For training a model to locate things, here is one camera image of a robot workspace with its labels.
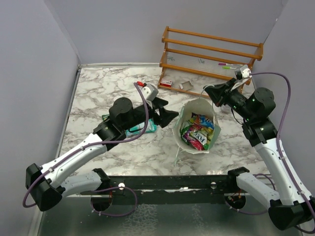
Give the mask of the white paper bag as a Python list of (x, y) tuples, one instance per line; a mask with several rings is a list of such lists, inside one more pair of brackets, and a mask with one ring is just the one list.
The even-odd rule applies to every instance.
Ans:
[[(191, 146), (187, 145), (184, 141), (182, 141), (181, 136), (180, 136), (180, 127), (182, 125), (182, 123), (186, 120), (188, 120), (191, 117), (192, 113), (196, 113), (196, 114), (200, 114), (200, 115), (205, 115), (208, 118), (210, 118), (215, 126), (215, 132), (214, 132), (214, 136), (210, 142), (210, 148), (208, 150), (202, 150), (202, 151), (198, 151), (194, 148), (192, 148)], [(219, 126), (217, 117), (216, 117), (216, 113), (214, 111), (214, 107), (212, 104), (210, 104), (208, 101), (206, 101), (204, 98), (198, 98), (195, 100), (192, 100), (188, 103), (186, 103), (180, 112), (179, 115), (179, 119), (176, 122), (174, 128), (172, 129), (175, 141), (178, 145), (178, 150), (175, 156), (175, 161), (174, 164), (177, 164), (178, 160), (179, 160), (179, 152), (180, 151), (184, 151), (190, 154), (201, 154), (201, 153), (209, 153), (210, 149), (214, 146), (216, 140), (219, 137), (221, 128)]]

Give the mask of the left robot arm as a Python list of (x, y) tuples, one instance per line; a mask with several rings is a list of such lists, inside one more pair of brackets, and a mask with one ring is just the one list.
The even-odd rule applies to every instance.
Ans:
[(168, 101), (154, 98), (144, 101), (136, 108), (130, 99), (121, 97), (109, 109), (109, 117), (102, 121), (79, 145), (63, 156), (39, 166), (35, 163), (26, 168), (26, 196), (34, 200), (33, 206), (47, 211), (56, 206), (66, 195), (84, 191), (103, 194), (109, 182), (102, 171), (92, 171), (83, 180), (74, 182), (69, 178), (93, 158), (104, 154), (120, 143), (126, 143), (126, 131), (153, 119), (154, 124), (166, 127), (179, 113), (165, 109)]

